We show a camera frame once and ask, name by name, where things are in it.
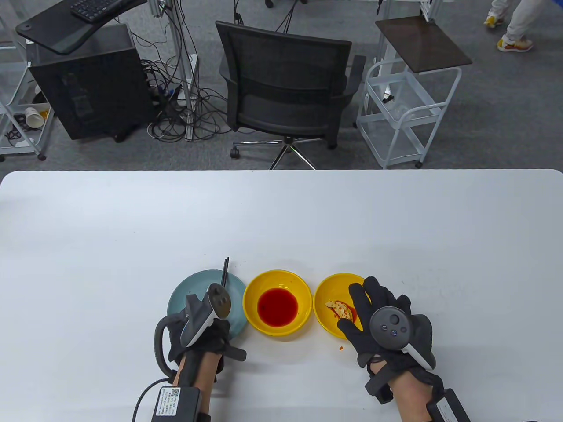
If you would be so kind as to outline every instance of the chair armrest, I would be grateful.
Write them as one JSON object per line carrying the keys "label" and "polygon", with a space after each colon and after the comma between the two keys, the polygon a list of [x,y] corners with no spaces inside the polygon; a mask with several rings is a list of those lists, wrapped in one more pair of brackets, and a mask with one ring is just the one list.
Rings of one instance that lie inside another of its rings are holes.
{"label": "chair armrest", "polygon": [[238,130],[236,124],[236,114],[239,103],[238,84],[231,79],[227,57],[223,55],[221,64],[219,65],[219,75],[223,77],[227,83],[227,125],[234,131]]}
{"label": "chair armrest", "polygon": [[221,57],[221,64],[219,65],[219,75],[221,75],[225,80],[233,82],[231,80],[231,75],[229,73],[229,65],[227,64],[227,57],[223,55]]}
{"label": "chair armrest", "polygon": [[348,84],[346,85],[346,89],[343,93],[345,97],[354,95],[356,91],[358,91],[361,76],[364,74],[365,60],[365,56],[354,56],[352,69],[350,70],[350,76],[348,77]]}

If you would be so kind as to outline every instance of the red sauce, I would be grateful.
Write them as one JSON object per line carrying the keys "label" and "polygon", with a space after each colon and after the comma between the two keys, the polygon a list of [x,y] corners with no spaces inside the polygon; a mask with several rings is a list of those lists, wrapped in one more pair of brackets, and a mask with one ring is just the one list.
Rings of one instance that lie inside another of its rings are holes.
{"label": "red sauce", "polygon": [[289,290],[270,289],[258,299],[258,315],[270,327],[288,325],[297,316],[297,299]]}
{"label": "red sauce", "polygon": [[[352,312],[352,322],[356,322],[356,320],[358,319],[358,312],[356,311],[356,308],[352,308],[346,302],[343,302],[341,300],[339,300],[339,302],[342,302],[344,305],[348,306],[348,308],[350,309],[350,312]],[[336,311],[334,309],[330,309],[330,310],[334,313],[334,317],[339,320],[340,317],[338,316]]]}

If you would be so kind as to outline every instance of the chair backrest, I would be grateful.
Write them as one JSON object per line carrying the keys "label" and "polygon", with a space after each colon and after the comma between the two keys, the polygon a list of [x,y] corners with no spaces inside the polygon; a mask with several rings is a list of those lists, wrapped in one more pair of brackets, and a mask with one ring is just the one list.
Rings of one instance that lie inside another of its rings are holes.
{"label": "chair backrest", "polygon": [[328,106],[344,91],[351,42],[215,23],[239,97]]}

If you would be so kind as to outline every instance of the computer tower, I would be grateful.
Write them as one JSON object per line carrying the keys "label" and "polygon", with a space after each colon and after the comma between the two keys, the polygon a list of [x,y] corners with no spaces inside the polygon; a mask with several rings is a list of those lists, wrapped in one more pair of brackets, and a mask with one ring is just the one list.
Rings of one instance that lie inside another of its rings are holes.
{"label": "computer tower", "polygon": [[31,74],[72,139],[120,136],[156,115],[129,28],[100,28],[73,53],[27,46]]}

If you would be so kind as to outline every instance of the yellow bowl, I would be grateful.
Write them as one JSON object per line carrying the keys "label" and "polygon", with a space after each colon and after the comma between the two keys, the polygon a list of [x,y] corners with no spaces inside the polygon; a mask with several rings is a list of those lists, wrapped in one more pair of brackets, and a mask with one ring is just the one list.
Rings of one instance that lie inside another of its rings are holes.
{"label": "yellow bowl", "polygon": [[[258,314],[258,300],[263,293],[271,289],[289,290],[297,299],[297,316],[288,325],[272,327],[262,321]],[[292,272],[272,270],[260,274],[244,291],[243,309],[248,322],[261,333],[282,336],[295,333],[311,316],[311,289],[303,279]]]}
{"label": "yellow bowl", "polygon": [[[326,331],[339,339],[345,339],[346,337],[336,326],[338,317],[325,304],[329,300],[340,300],[341,302],[346,303],[350,308],[353,308],[354,303],[352,302],[352,298],[348,292],[348,286],[352,283],[362,284],[363,282],[364,279],[355,274],[334,274],[333,276],[324,279],[315,292],[313,310],[315,311],[317,320]],[[359,318],[356,318],[354,323],[356,327],[360,330],[362,329]]]}

